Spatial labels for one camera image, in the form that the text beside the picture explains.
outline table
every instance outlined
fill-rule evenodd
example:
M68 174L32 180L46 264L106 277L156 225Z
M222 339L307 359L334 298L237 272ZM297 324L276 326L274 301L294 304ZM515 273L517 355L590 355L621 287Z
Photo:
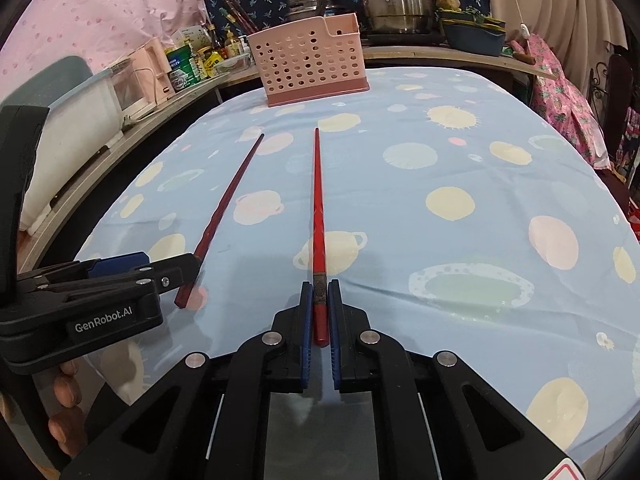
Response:
M540 76L556 79L556 76L543 72L535 66L527 65L509 57L478 56L450 48L437 46L364 46L365 62L407 63L422 66L476 67L504 72L513 76ZM80 203L95 189L100 181L139 146L148 136L158 130L175 114L180 113L207 93L216 93L219 102L221 88L228 88L259 78L257 67L230 74L227 78L204 81L188 90L180 92L175 98L160 105L152 115L136 124L124 133L111 149L105 150L72 182L68 183L59 196L49 215L32 237L28 238L18 250L18 272L26 272L38 265L49 249L50 244L65 225Z

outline plastic container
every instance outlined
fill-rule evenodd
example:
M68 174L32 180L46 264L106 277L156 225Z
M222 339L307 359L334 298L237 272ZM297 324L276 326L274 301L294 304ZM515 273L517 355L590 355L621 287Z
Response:
M269 106L369 90L355 14L284 23L248 41Z
M229 72L238 72L244 70L251 65L251 55L246 52L240 56L230 57L226 61L221 61L216 65L216 71L219 74L227 74Z
M20 230L30 235L51 212L49 203L101 147L122 138L122 110L111 69L87 79L49 105L36 150L31 185L24 195Z
M507 37L504 29L495 25L480 26L453 20L441 20L440 23L451 48L480 56L499 57L502 54Z

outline blue gripper pad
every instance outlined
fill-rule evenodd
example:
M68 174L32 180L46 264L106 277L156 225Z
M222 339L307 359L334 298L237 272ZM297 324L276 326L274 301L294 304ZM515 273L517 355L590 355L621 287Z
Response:
M327 304L329 308L329 341L331 343L331 373L334 377L334 389L340 390L342 375L340 373L340 335L338 333L338 314L334 298L334 288L328 287Z
M300 348L300 367L302 369L301 378L302 378L302 388L306 390L309 385L309 375L311 374L311 320L312 320L312 298L313 298L314 288L310 284L307 288L306 298L300 298L301 301L304 301L304 305L306 305L305 309L305 331L302 338L302 346Z
M145 253L123 254L122 256L98 260L87 272L87 275L89 278L113 276L114 274L129 272L131 269L148 265L149 263L149 257Z

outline sauce bottle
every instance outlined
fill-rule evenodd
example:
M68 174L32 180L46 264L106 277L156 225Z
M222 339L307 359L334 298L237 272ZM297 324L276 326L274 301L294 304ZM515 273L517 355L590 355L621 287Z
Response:
M240 43L238 37L230 30L226 32L225 48L229 57L240 56L240 54L242 54L242 43Z

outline pink plastic basket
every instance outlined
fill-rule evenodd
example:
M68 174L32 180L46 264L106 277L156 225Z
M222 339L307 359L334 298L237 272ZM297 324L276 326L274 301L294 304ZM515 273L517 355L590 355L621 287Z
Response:
M369 90L355 14L284 23L248 41L269 106Z

